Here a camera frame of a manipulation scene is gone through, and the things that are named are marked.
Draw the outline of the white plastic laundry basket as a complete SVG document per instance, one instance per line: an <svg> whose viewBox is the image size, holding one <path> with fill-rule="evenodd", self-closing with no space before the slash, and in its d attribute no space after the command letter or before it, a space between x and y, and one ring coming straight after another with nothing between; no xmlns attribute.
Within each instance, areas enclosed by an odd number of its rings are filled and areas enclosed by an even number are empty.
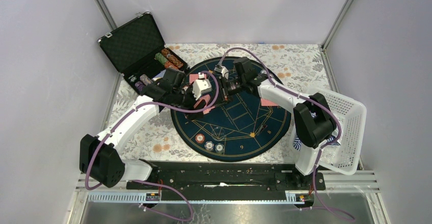
<svg viewBox="0 0 432 224"><path fill-rule="evenodd" d="M318 166L344 175L357 170L366 122L366 107L361 103L337 92L311 86L303 96L320 93L325 96L330 111L341 125L341 137L322 149Z"/></svg>

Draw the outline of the purple chip row in case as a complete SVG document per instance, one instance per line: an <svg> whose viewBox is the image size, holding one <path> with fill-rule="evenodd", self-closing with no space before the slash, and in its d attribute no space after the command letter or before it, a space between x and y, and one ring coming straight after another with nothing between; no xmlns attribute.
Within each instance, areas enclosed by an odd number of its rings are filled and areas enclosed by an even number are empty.
<svg viewBox="0 0 432 224"><path fill-rule="evenodd" d="M146 74L142 74L139 79L135 82L134 87L137 89L138 93L141 94L144 88L150 84L152 84L154 80L147 76Z"/></svg>

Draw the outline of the round dark blue poker mat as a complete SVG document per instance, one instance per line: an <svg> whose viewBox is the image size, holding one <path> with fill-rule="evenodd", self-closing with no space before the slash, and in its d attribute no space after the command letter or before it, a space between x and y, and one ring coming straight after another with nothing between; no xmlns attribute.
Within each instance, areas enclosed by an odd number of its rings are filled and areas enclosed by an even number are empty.
<svg viewBox="0 0 432 224"><path fill-rule="evenodd" d="M279 106L261 106L260 98L241 92L234 95L233 101L215 107L202 118L191 121L173 110L171 119L181 139L197 153L218 161L236 162L259 156L276 145L290 128L291 113ZM225 141L211 137L215 127L225 129ZM198 133L205 136L202 144L195 141ZM225 152L205 150L207 141L223 144Z"/></svg>

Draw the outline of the blue white striped cloth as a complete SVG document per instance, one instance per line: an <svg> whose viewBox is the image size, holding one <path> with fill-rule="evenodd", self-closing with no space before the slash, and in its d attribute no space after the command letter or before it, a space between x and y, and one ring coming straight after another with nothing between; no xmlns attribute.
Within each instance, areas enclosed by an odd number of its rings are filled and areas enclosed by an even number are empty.
<svg viewBox="0 0 432 224"><path fill-rule="evenodd" d="M296 149L297 151L300 151L301 147L302 147L302 144L303 143L300 140L300 138L297 135L295 135L294 138L293 138L293 143L292 143L293 148Z"/></svg>

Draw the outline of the brown chip row in case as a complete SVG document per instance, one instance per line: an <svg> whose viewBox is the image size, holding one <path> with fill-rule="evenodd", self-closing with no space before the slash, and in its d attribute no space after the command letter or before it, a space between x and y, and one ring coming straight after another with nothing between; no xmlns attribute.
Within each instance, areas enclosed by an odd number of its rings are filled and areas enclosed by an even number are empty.
<svg viewBox="0 0 432 224"><path fill-rule="evenodd" d="M174 54L167 48L164 48L161 50L161 54L170 62L172 63L174 66L176 66L177 68L182 68L183 67L183 63L174 56Z"/></svg>

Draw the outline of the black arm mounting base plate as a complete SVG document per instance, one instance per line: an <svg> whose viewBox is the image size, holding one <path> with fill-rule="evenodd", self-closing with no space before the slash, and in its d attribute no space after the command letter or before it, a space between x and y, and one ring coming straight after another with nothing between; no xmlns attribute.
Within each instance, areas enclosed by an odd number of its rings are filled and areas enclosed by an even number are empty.
<svg viewBox="0 0 432 224"><path fill-rule="evenodd" d="M152 161L149 182L189 201L282 201L286 191L325 190L321 173L304 176L293 164Z"/></svg>

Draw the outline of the green chip row in case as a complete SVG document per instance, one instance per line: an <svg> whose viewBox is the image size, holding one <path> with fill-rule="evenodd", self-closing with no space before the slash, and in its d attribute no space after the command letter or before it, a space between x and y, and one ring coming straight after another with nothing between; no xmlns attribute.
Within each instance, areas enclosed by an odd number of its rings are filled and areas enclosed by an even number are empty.
<svg viewBox="0 0 432 224"><path fill-rule="evenodd" d="M165 63L168 62L168 59L160 52L156 53L154 58L157 61L159 61L162 65L165 65Z"/></svg>

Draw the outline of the clear dealer button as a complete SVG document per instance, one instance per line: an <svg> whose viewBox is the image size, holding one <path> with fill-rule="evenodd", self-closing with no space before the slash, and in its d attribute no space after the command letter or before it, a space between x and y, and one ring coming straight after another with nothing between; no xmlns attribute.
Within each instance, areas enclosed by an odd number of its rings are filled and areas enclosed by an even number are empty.
<svg viewBox="0 0 432 224"><path fill-rule="evenodd" d="M222 127L212 128L210 135L215 141L218 141L218 142L223 142L226 140L225 129Z"/></svg>

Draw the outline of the floral patterned tablecloth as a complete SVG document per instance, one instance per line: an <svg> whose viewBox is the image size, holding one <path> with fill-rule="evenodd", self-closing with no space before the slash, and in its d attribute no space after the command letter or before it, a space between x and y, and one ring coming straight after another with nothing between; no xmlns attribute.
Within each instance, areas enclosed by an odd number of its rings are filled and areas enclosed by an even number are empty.
<svg viewBox="0 0 432 224"><path fill-rule="evenodd" d="M221 57L226 50L236 47L236 44L169 43L167 47L193 67L204 60ZM293 90L304 92L310 85L329 88L328 75L317 44L241 44L240 47L257 55L282 83ZM114 123L132 106L136 98L137 93L120 78L115 84L110 110L102 128ZM299 152L290 141L293 129L294 126L291 125L272 148L244 160L244 163L295 163ZM184 142L174 127L170 110L166 108L131 138L121 157L149 161L211 161Z"/></svg>

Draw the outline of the black aluminium chip case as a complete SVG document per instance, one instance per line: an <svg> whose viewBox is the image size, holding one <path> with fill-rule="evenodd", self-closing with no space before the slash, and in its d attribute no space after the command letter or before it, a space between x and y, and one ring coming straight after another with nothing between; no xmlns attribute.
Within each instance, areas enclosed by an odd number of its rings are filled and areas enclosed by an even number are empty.
<svg viewBox="0 0 432 224"><path fill-rule="evenodd" d="M182 63L177 66L179 70L185 73L190 70L189 65L172 48L166 46L150 12L138 14L133 20L106 33L97 43L137 94L140 91L136 83L141 81L143 74L148 78L155 78L166 69L164 64L155 59L155 55L162 53L163 49L168 49L172 56Z"/></svg>

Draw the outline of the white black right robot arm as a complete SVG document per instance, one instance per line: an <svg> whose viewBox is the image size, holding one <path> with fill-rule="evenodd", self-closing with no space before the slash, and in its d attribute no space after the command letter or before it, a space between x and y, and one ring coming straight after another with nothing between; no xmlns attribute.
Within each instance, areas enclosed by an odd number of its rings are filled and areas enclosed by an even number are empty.
<svg viewBox="0 0 432 224"><path fill-rule="evenodd" d="M270 71L258 72L247 57L233 62L237 77L229 79L228 69L219 61L214 68L223 88L223 95L246 91L268 100L290 112L294 118L295 133L302 142L300 156L295 163L298 172L292 175L296 188L305 189L312 183L320 156L319 148L335 130L341 131L340 123L332 114L326 98L321 93L303 95L274 80Z"/></svg>

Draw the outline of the blue yellow chip stack bottom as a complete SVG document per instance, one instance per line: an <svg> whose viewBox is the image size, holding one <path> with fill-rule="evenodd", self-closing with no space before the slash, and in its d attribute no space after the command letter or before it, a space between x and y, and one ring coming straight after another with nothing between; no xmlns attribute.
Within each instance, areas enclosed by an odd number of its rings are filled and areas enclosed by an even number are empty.
<svg viewBox="0 0 432 224"><path fill-rule="evenodd" d="M215 150L216 153L222 154L222 153L225 152L225 146L223 144L216 144L214 146L214 150Z"/></svg>

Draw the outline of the red chip stack bottom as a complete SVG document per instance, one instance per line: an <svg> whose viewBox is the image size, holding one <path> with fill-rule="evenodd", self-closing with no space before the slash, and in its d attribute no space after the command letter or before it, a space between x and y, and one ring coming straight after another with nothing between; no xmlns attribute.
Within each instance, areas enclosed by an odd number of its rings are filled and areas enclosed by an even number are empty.
<svg viewBox="0 0 432 224"><path fill-rule="evenodd" d="M196 136L195 136L195 141L196 141L198 144L202 144L202 143L205 142L205 136L204 136L203 134L201 134L201 133L198 133L198 134L196 134Z"/></svg>

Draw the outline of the red backed card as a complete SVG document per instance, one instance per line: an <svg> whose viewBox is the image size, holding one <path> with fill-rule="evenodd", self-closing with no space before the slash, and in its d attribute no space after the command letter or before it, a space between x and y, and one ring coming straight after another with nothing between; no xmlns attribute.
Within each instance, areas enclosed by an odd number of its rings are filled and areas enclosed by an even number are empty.
<svg viewBox="0 0 432 224"><path fill-rule="evenodd" d="M189 83L193 84L197 80L205 80L207 78L206 74L194 73L189 75Z"/></svg>
<svg viewBox="0 0 432 224"><path fill-rule="evenodd" d="M264 98L260 99L260 104L261 104L261 106L278 106L277 103L272 102L272 101L267 100L267 99L264 99Z"/></svg>

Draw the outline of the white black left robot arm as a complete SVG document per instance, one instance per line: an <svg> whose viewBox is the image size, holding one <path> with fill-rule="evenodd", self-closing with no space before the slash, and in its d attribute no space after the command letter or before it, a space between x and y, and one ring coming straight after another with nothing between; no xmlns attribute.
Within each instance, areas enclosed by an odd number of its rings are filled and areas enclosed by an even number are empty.
<svg viewBox="0 0 432 224"><path fill-rule="evenodd" d="M138 181L146 189L157 185L157 173L144 160L121 159L120 154L130 139L163 108L186 114L198 114L208 106L197 101L211 91L204 71L191 83L183 83L185 73L169 68L164 76L145 86L141 95L118 120L96 136L86 134L80 140L79 170L85 174L85 189L94 190L101 185L111 188L121 181Z"/></svg>

